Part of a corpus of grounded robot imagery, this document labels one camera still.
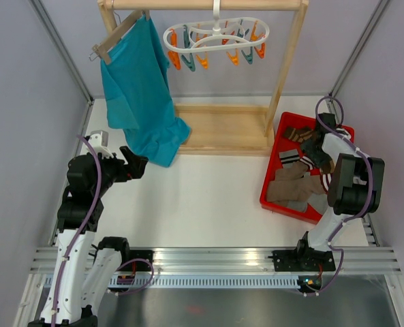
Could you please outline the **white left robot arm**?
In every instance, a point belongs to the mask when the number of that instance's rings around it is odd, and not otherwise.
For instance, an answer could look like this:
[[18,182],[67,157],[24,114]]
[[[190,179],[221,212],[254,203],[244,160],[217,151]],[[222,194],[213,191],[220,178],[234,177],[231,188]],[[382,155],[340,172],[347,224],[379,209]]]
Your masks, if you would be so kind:
[[109,286],[112,276],[129,272],[123,285],[136,273],[154,272],[153,253],[137,258],[126,238],[107,236],[95,251],[93,241],[104,210],[102,196],[115,183],[143,176],[148,158],[120,148],[123,158],[104,150],[89,149],[68,163],[68,185],[57,213],[57,258],[50,291],[38,319],[29,326],[96,326],[97,312],[104,294],[128,294]]

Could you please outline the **beige sock maroon striped cuff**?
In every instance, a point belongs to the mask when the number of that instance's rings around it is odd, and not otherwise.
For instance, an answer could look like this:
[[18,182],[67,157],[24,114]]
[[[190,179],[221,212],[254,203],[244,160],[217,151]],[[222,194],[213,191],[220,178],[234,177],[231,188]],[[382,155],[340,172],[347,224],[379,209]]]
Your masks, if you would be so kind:
[[266,200],[284,203],[289,200],[307,202],[314,195],[324,195],[318,175],[305,175],[305,164],[296,162],[290,168],[280,168],[275,172],[275,179],[269,182]]

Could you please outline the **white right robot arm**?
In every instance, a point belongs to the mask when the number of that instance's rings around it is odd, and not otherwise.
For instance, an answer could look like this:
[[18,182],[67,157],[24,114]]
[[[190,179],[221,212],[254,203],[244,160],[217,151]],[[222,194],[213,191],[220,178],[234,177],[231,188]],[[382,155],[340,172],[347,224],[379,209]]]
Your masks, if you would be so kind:
[[334,253],[343,253],[334,243],[354,219],[374,213],[380,203],[385,162],[363,153],[347,134],[336,129],[331,114],[316,116],[317,149],[335,161],[332,174],[319,175],[327,192],[328,208],[317,225],[290,250],[275,250],[271,256],[276,272],[332,272]]

